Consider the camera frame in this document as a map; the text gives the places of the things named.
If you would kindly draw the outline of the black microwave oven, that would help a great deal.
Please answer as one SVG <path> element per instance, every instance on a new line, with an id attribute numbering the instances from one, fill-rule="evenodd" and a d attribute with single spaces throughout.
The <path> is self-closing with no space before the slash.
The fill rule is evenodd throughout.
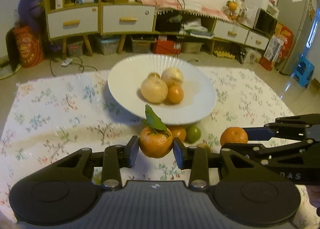
<path id="1" fill-rule="evenodd" d="M 272 36 L 276 29 L 277 23 L 278 21 L 276 18 L 274 18 L 267 11 L 259 8 L 255 15 L 253 29 L 260 33 Z"/>

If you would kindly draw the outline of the long low tv cabinet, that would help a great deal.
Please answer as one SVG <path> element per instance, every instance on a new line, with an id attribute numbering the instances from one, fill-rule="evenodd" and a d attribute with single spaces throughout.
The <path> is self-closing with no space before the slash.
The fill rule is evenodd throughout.
<path id="1" fill-rule="evenodd" d="M 234 42 L 258 50 L 265 50 L 272 37 L 191 0 L 155 0 L 155 7 L 157 34 Z"/>

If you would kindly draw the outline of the pale yellow melon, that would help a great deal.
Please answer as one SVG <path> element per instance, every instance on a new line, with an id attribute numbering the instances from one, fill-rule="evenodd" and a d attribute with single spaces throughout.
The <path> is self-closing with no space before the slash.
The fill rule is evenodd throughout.
<path id="1" fill-rule="evenodd" d="M 168 87 L 171 86 L 181 86 L 184 82 L 184 76 L 180 69 L 176 67 L 169 67 L 163 71 L 161 79 L 167 84 Z"/>

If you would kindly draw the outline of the white drawer cabinet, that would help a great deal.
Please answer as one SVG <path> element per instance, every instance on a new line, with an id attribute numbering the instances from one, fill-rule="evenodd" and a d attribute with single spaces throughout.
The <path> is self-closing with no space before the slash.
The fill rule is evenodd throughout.
<path id="1" fill-rule="evenodd" d="M 89 55 L 89 36 L 100 32 L 101 0 L 44 0 L 50 42 L 61 41 L 62 59 L 67 57 L 67 39 L 81 36 Z"/>
<path id="2" fill-rule="evenodd" d="M 119 35 L 117 53 L 123 51 L 126 36 L 152 34 L 155 29 L 155 7 L 136 0 L 99 0 L 100 34 Z"/>

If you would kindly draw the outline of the green tomato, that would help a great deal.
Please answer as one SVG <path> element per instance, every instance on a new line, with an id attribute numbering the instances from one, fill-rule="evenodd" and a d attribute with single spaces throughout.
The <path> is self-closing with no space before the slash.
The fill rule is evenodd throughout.
<path id="1" fill-rule="evenodd" d="M 201 130 L 196 125 L 190 125 L 186 128 L 186 140 L 189 144 L 197 142 L 201 135 Z"/>

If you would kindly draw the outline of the leafy orange tangerine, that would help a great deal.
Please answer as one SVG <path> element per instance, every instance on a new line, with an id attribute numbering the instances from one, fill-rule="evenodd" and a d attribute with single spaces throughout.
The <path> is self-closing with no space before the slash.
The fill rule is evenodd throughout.
<path id="1" fill-rule="evenodd" d="M 148 104 L 145 105 L 145 119 L 142 122 L 146 126 L 139 135 L 140 150 L 147 157 L 163 158 L 172 150 L 172 132 Z"/>

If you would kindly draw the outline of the large white plate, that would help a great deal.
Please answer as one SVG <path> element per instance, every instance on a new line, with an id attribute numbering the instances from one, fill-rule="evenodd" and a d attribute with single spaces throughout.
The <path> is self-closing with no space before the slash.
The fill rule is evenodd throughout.
<path id="1" fill-rule="evenodd" d="M 216 103 L 212 81 L 178 58 L 142 54 L 115 64 L 107 79 L 116 102 L 144 118 L 149 105 L 167 125 L 191 124 L 207 117 Z"/>

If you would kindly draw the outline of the red box under cabinet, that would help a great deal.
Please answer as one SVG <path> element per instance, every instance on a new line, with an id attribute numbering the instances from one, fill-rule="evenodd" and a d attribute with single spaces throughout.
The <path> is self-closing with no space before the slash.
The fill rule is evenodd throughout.
<path id="1" fill-rule="evenodd" d="M 179 55 L 181 52 L 181 43 L 171 40 L 157 40 L 152 45 L 152 52 L 163 55 Z"/>

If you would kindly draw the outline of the brown kiwi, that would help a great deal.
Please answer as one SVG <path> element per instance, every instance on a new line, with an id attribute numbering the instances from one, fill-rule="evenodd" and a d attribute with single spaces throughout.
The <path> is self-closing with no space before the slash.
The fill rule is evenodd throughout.
<path id="1" fill-rule="evenodd" d="M 158 73 L 152 72 L 148 75 L 148 78 L 157 78 L 160 79 L 160 75 Z"/>
<path id="2" fill-rule="evenodd" d="M 211 152 L 210 146 L 207 143 L 202 142 L 202 143 L 197 144 L 197 146 L 199 148 L 205 149 L 207 152 Z"/>

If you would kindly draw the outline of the purple plush toy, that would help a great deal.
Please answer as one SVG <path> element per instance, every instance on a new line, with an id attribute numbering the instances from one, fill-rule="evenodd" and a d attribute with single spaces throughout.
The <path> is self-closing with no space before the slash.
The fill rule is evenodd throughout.
<path id="1" fill-rule="evenodd" d="M 34 33 L 40 33 L 44 24 L 43 0 L 20 0 L 18 14 L 23 25 L 31 27 Z"/>

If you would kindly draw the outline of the silver refrigerator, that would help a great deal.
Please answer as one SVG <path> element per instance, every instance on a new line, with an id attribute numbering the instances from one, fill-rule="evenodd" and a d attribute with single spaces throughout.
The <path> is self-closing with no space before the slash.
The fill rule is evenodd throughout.
<path id="1" fill-rule="evenodd" d="M 317 0 L 278 0 L 278 22 L 292 33 L 292 46 L 286 59 L 281 60 L 277 70 L 291 75 L 303 55 L 317 10 Z"/>

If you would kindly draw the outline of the hand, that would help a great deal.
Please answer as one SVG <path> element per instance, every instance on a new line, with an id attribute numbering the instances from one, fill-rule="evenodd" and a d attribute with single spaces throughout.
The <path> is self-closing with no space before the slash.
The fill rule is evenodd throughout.
<path id="1" fill-rule="evenodd" d="M 320 208 L 320 186 L 306 186 L 310 204 L 315 208 Z"/>

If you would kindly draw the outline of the left white drawer cabinet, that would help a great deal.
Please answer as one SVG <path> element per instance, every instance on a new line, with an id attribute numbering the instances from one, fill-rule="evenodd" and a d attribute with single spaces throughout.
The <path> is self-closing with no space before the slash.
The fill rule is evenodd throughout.
<path id="1" fill-rule="evenodd" d="M 62 59 L 67 57 L 67 39 L 81 36 L 89 55 L 89 36 L 100 32 L 101 0 L 44 0 L 50 42 L 61 41 Z"/>

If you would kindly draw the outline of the blue plastic stool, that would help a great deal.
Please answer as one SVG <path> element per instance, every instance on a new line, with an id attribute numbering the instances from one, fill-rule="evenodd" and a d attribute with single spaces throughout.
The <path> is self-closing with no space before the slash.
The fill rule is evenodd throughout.
<path id="1" fill-rule="evenodd" d="M 307 88 L 313 77 L 315 66 L 305 57 L 301 56 L 293 71 L 293 77 L 301 87 Z"/>

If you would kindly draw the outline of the large orange tomato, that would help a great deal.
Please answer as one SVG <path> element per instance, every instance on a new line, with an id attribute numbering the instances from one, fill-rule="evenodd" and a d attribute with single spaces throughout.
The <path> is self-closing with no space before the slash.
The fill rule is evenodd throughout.
<path id="1" fill-rule="evenodd" d="M 184 92 L 180 86 L 171 86 L 168 88 L 167 99 L 172 104 L 179 104 L 184 98 Z"/>

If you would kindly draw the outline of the floral tablecloth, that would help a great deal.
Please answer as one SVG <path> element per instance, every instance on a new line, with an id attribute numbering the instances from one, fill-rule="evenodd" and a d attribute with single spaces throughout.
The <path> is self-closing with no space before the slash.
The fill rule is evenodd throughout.
<path id="1" fill-rule="evenodd" d="M 262 126 L 292 115 L 276 93 L 250 70 L 202 67 L 216 89 L 210 115 L 197 126 L 200 142 L 220 150 L 220 136 L 231 126 Z M 126 144 L 144 124 L 111 96 L 108 71 L 39 79 L 18 86 L 1 135 L 1 214 L 14 220 L 11 187 L 20 179 L 90 147 L 103 151 Z"/>

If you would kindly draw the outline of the orange printed bag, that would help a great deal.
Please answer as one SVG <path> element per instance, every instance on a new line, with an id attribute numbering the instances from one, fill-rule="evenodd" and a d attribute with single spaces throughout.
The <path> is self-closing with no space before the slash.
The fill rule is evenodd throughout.
<path id="1" fill-rule="evenodd" d="M 41 39 L 37 38 L 29 26 L 13 29 L 20 63 L 23 68 L 31 68 L 44 60 Z"/>

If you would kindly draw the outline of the large tan pomelo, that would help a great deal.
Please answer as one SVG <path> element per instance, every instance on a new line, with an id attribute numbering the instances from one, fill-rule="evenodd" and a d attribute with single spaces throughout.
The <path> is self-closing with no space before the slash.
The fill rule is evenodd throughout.
<path id="1" fill-rule="evenodd" d="M 146 78 L 140 87 L 145 100 L 152 104 L 161 104 L 168 95 L 168 86 L 162 79 Z"/>

